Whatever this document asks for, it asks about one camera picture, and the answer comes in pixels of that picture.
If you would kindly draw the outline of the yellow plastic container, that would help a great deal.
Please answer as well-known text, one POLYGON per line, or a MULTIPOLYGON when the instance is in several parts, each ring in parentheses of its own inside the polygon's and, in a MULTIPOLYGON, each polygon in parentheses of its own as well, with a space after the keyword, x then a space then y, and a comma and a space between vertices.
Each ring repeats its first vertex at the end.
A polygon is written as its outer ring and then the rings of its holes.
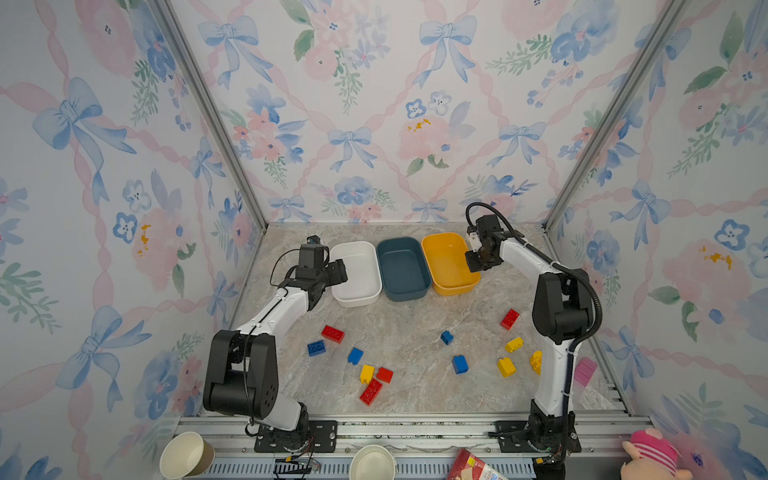
POLYGON ((465 254, 468 246, 462 236, 444 232, 426 236, 421 241, 435 291, 442 296, 471 292, 482 275, 471 272, 465 254))

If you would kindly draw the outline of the white plastic container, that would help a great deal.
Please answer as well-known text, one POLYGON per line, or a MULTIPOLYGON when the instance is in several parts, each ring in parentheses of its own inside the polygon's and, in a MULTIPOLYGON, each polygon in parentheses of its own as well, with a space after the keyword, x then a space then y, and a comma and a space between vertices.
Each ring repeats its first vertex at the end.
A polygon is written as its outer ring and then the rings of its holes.
POLYGON ((367 241, 341 243, 330 250, 332 260, 342 260, 347 281, 331 288, 334 299, 345 308, 375 303, 383 284, 376 248, 367 241))

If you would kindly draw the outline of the dark blue lego brick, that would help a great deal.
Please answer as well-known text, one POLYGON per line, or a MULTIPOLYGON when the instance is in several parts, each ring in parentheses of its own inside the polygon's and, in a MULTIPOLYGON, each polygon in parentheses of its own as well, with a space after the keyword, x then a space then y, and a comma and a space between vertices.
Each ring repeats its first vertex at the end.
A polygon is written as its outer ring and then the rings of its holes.
POLYGON ((326 345, 323 340, 318 340, 307 345, 308 355, 315 357, 326 352, 326 345))

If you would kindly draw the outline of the dark teal plastic container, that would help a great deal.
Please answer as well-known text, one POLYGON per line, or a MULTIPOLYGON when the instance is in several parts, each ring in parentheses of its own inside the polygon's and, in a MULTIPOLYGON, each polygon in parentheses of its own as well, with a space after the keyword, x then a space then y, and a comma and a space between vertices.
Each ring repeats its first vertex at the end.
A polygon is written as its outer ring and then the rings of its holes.
POLYGON ((423 298, 432 286, 432 277, 418 240, 390 238, 376 247, 383 290, 393 302, 423 298))

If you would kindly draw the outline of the small blue lego brick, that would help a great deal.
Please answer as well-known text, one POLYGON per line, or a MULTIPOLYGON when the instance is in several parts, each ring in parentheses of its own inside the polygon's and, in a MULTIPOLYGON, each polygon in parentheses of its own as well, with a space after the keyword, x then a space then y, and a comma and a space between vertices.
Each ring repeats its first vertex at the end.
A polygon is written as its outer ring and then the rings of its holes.
POLYGON ((450 345, 453 342, 453 335, 449 331, 443 331, 440 335, 441 340, 445 345, 450 345))

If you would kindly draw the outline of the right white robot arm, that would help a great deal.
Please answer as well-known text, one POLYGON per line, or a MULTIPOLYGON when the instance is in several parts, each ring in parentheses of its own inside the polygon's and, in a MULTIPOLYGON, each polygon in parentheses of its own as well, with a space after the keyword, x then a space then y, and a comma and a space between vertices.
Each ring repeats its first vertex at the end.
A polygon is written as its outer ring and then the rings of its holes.
POLYGON ((571 409, 576 352, 580 343, 594 333, 600 318, 599 298, 588 276, 504 232, 485 238, 472 232, 467 241, 466 260, 472 272, 509 263, 535 284, 531 316, 545 343, 531 413, 542 419, 565 421, 571 409))

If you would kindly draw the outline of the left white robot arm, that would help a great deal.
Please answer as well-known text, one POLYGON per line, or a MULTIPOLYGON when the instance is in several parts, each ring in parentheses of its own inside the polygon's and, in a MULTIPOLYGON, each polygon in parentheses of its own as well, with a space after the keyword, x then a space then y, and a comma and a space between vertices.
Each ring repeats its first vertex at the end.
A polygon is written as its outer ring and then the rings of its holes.
POLYGON ((327 288, 347 280, 342 260, 320 268, 298 267, 296 276, 284 279, 254 318, 235 330, 216 333, 204 382, 204 409, 245 416, 281 431, 297 430, 302 404, 279 392, 277 343, 327 288))

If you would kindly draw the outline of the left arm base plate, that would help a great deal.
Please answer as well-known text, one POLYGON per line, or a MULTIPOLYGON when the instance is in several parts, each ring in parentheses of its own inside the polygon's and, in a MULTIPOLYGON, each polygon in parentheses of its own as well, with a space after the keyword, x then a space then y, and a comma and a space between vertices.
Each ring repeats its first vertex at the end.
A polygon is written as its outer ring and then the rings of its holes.
POLYGON ((246 425, 245 433, 254 439, 256 453, 334 453, 338 426, 337 421, 300 420, 297 428, 292 431, 266 425, 251 431, 251 425, 246 425))

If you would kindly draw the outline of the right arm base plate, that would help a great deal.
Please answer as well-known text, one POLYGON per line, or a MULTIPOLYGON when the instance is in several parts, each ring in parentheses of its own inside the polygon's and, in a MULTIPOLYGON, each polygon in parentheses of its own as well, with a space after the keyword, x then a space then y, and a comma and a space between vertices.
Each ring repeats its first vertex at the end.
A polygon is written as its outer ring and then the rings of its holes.
POLYGON ((546 421, 543 426, 531 426, 529 421, 500 420, 487 433, 496 440, 502 453, 530 453, 534 455, 559 455, 564 446, 566 454, 580 453, 582 446, 575 430, 575 421, 568 420, 567 436, 563 435, 563 424, 557 419, 546 421))

